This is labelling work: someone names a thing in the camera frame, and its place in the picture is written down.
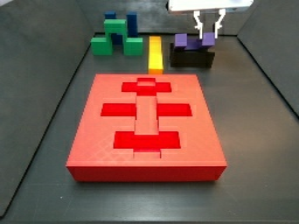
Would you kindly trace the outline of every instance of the green block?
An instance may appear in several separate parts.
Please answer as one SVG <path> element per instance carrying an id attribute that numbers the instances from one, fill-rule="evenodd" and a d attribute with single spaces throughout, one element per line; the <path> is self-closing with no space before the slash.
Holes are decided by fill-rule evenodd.
<path id="1" fill-rule="evenodd" d="M 106 33 L 122 33 L 127 35 L 127 21 L 125 19 L 107 19 L 105 21 Z"/>
<path id="2" fill-rule="evenodd" d="M 145 53 L 145 39 L 127 38 L 125 42 L 125 55 L 137 56 Z"/>
<path id="3" fill-rule="evenodd" d="M 113 55 L 114 48 L 109 38 L 93 38 L 90 43 L 94 55 Z"/>

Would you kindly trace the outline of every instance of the gray table surface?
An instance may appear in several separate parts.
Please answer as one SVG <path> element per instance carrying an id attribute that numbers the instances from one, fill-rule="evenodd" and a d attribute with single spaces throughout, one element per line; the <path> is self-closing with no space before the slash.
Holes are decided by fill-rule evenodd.
<path id="1" fill-rule="evenodd" d="M 229 169 L 214 183 L 77 183 L 66 161 L 95 74 L 146 74 L 145 56 L 83 60 L 3 222 L 299 221 L 299 125 L 235 37 L 221 37 L 213 68 L 198 74 Z"/>

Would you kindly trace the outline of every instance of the red block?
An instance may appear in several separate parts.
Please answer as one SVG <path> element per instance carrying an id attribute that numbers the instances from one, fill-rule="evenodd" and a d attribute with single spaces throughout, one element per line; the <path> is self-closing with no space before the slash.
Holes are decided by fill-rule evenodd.
<path id="1" fill-rule="evenodd" d="M 78 181 L 213 181 L 227 167 L 197 75 L 98 74 L 67 167 Z"/>

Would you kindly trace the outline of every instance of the blue block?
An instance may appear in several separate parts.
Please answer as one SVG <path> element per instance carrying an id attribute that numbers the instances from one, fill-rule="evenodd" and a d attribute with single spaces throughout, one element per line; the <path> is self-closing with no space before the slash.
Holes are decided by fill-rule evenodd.
<path id="1" fill-rule="evenodd" d="M 123 35 L 122 34 L 119 34 L 119 33 L 113 34 L 111 38 L 113 38 L 113 43 L 115 46 L 123 45 Z"/>
<path id="2" fill-rule="evenodd" d="M 106 19 L 117 19 L 118 18 L 118 14 L 115 11 L 110 10 L 106 12 Z"/>
<path id="3" fill-rule="evenodd" d="M 127 36 L 130 38 L 138 37 L 138 25 L 137 25 L 137 12 L 130 11 L 126 14 L 126 21 L 127 21 Z"/>

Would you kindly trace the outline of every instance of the purple block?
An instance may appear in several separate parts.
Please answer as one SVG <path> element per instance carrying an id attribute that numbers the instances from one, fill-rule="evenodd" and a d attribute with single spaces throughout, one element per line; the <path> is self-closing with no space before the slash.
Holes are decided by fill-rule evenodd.
<path id="1" fill-rule="evenodd" d="M 203 33 L 202 46 L 215 46 L 215 32 L 205 32 Z"/>
<path id="2" fill-rule="evenodd" d="M 174 35 L 174 49 L 185 49 L 187 46 L 187 33 L 181 33 Z"/>
<path id="3" fill-rule="evenodd" d="M 202 41 L 198 38 L 189 38 L 187 39 L 187 46 L 185 51 L 197 51 L 202 47 Z"/>

